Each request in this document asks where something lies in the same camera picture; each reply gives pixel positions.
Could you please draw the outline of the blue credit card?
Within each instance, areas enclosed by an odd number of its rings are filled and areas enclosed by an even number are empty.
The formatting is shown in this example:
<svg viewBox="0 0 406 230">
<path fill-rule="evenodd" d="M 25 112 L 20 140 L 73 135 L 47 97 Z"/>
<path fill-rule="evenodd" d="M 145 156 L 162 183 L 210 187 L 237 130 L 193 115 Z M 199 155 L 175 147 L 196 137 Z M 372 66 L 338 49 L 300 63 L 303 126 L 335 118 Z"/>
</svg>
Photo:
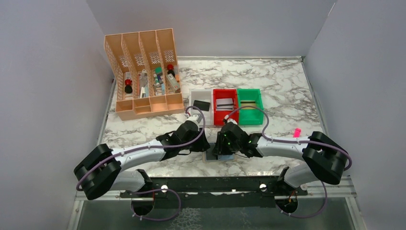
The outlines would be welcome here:
<svg viewBox="0 0 406 230">
<path fill-rule="evenodd" d="M 235 159 L 234 155 L 218 155 L 219 161 L 232 161 Z"/>
</svg>

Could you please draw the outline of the white credit card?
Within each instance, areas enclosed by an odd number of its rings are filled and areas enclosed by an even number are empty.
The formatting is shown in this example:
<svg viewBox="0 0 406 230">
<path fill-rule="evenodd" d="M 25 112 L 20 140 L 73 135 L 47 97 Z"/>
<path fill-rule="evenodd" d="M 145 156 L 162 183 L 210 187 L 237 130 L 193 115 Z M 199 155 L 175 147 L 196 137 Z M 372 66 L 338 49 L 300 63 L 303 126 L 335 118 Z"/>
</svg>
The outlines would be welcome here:
<svg viewBox="0 0 406 230">
<path fill-rule="evenodd" d="M 216 99 L 215 109 L 217 111 L 233 111 L 234 110 L 234 100 L 232 98 Z"/>
</svg>

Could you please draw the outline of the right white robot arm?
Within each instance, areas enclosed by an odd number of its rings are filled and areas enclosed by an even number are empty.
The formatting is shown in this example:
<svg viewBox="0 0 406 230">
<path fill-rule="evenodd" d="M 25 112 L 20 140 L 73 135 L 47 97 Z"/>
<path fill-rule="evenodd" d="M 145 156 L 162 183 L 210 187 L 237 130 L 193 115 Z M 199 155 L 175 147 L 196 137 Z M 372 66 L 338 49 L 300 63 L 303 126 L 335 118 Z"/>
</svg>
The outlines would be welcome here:
<svg viewBox="0 0 406 230">
<path fill-rule="evenodd" d="M 303 138 L 276 139 L 263 133 L 247 134 L 238 125 L 226 123 L 217 133 L 214 155 L 240 152 L 246 157 L 285 157 L 302 160 L 295 167 L 286 167 L 278 178 L 278 186 L 293 190 L 302 184 L 322 181 L 340 183 L 350 165 L 347 152 L 322 132 L 314 131 Z"/>
</svg>

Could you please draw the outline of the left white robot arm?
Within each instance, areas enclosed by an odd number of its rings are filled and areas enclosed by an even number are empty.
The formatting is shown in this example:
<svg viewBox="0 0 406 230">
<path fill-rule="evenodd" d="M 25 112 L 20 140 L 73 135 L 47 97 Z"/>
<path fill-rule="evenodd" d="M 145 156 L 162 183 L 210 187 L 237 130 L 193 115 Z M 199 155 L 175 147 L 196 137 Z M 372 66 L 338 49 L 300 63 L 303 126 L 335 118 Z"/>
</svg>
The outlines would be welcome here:
<svg viewBox="0 0 406 230">
<path fill-rule="evenodd" d="M 183 150 L 201 152 L 208 148 L 204 127 L 190 120 L 177 130 L 133 147 L 112 149 L 100 144 L 74 168 L 78 180 L 76 190 L 83 191 L 88 200 L 94 200 L 116 189 L 118 175 L 127 169 L 174 158 Z"/>
</svg>

